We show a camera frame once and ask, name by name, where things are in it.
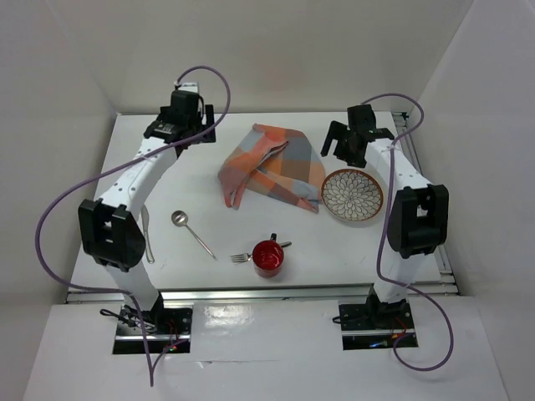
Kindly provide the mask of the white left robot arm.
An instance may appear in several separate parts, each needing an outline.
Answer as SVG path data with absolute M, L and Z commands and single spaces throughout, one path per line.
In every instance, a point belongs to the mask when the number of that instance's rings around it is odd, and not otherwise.
M 214 108 L 205 104 L 196 83 L 177 84 L 171 102 L 160 109 L 146 128 L 135 156 L 114 184 L 96 200 L 84 200 L 78 209 L 84 252 L 103 266 L 121 290 L 128 308 L 144 332 L 158 332 L 165 323 L 163 298 L 151 283 L 143 264 L 148 234 L 138 226 L 145 202 L 164 173 L 185 149 L 180 140 L 206 130 L 212 142 Z

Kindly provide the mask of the red ceramic mug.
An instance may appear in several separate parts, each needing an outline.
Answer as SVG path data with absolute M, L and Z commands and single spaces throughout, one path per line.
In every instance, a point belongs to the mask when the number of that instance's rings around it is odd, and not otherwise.
M 277 243 L 277 234 L 272 233 L 268 240 L 258 242 L 252 250 L 255 272 L 263 278 L 275 277 L 284 262 L 284 250 Z

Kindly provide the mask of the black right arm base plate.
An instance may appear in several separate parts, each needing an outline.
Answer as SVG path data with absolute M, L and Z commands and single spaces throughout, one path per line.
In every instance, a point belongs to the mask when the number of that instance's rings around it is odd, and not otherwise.
M 398 312 L 373 319 L 365 304 L 339 304 L 339 314 L 332 322 L 340 326 L 344 351 L 393 348 L 417 348 L 418 340 L 410 305 L 405 302 Z

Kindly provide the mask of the silver slotted spoon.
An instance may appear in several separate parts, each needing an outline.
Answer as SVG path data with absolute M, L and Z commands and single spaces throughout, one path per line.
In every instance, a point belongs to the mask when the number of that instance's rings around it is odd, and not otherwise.
M 174 211 L 171 214 L 171 222 L 177 227 L 185 227 L 193 238 L 202 246 L 202 248 L 214 259 L 217 260 L 214 252 L 207 246 L 207 244 L 190 228 L 188 225 L 189 217 L 184 211 Z

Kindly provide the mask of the silver butter knife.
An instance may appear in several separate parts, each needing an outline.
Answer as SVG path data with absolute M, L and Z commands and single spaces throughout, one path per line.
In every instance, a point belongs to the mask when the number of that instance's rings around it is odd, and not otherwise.
M 140 210 L 141 223 L 143 229 L 143 235 L 145 237 L 145 257 L 149 264 L 155 262 L 154 254 L 151 249 L 150 244 L 150 235 L 149 235 L 149 224 L 150 224 L 150 214 L 146 206 L 142 206 Z

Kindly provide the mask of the floral patterned brown-rimmed plate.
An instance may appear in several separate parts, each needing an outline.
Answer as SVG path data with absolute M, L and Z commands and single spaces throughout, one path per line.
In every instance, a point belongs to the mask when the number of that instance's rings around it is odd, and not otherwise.
M 362 170 L 340 169 L 325 177 L 321 201 L 334 217 L 360 223 L 379 214 L 384 194 L 373 176 Z

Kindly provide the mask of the silver fork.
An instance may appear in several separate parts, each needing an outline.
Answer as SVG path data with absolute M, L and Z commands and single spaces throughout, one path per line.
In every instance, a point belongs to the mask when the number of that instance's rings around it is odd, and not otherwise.
M 288 246 L 291 246 L 292 242 L 291 241 L 285 241 L 285 242 L 279 243 L 279 245 L 282 248 L 286 248 Z M 230 259 L 231 259 L 232 263 L 243 263 L 243 262 L 250 261 L 252 259 L 252 254 L 251 253 L 236 254 L 236 255 L 230 256 Z

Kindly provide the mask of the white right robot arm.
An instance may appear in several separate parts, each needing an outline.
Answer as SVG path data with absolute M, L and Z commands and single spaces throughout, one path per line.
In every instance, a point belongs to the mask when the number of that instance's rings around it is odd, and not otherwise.
M 364 319 L 375 329 L 401 326 L 407 293 L 420 267 L 447 236 L 449 192 L 421 175 L 404 156 L 399 137 L 380 128 L 368 104 L 348 108 L 348 122 L 331 122 L 320 154 L 353 167 L 371 167 L 387 184 L 385 221 Z

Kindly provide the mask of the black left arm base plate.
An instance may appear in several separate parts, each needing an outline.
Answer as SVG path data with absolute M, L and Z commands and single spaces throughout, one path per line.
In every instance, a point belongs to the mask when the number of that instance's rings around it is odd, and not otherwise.
M 145 352 L 141 323 L 136 311 L 123 306 L 120 312 L 101 309 L 102 316 L 115 317 L 117 326 L 112 353 L 114 355 L 134 355 Z M 189 353 L 191 350 L 192 305 L 165 308 L 158 322 L 145 317 L 145 330 L 151 354 Z

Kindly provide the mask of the checkered orange blue cloth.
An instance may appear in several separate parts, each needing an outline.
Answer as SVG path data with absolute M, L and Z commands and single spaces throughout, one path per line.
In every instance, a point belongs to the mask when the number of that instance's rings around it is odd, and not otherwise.
M 245 190 L 317 213 L 325 168 L 301 131 L 254 124 L 225 159 L 217 178 L 228 208 L 238 209 Z

